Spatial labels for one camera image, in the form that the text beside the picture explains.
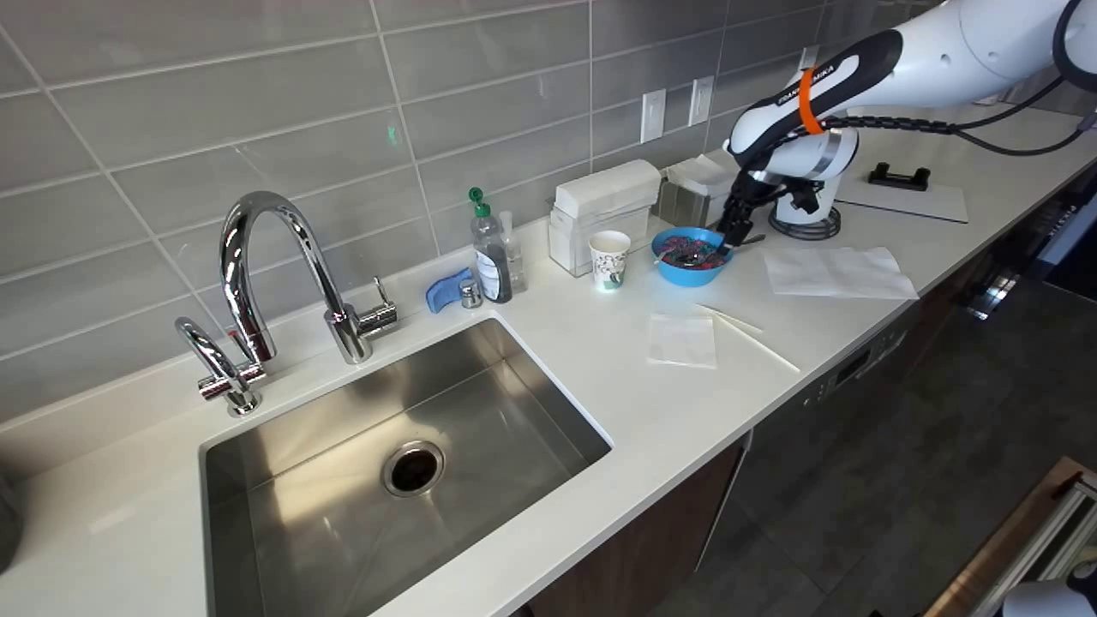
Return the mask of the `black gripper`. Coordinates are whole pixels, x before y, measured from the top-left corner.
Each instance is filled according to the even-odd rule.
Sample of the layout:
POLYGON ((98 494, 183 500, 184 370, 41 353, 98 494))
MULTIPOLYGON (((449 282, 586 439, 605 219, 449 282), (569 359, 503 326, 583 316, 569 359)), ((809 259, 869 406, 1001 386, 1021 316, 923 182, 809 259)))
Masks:
MULTIPOLYGON (((747 233, 754 231, 752 212, 759 206, 769 206, 769 203, 792 195, 794 210, 823 212, 817 191, 819 191, 819 182, 754 177, 754 172, 738 172, 716 231, 723 233, 728 242, 739 247, 747 241, 747 233)), ((827 216, 819 224, 783 224, 778 210, 773 210, 771 225, 784 236, 794 236, 794 241, 827 241, 827 216)))

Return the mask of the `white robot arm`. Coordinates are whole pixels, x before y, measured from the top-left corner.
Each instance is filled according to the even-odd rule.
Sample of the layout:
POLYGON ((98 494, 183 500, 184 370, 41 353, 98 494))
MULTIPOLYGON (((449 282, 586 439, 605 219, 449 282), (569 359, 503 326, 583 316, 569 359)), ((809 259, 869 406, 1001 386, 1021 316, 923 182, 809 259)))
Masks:
POLYGON ((938 0, 803 65, 778 94, 752 102, 723 142, 738 177, 716 231, 739 247, 754 210, 771 206, 778 233, 829 241, 860 126, 970 138, 973 123, 910 120, 910 110, 988 98, 1042 68, 1056 68, 1052 84, 1097 81, 1097 0, 938 0))

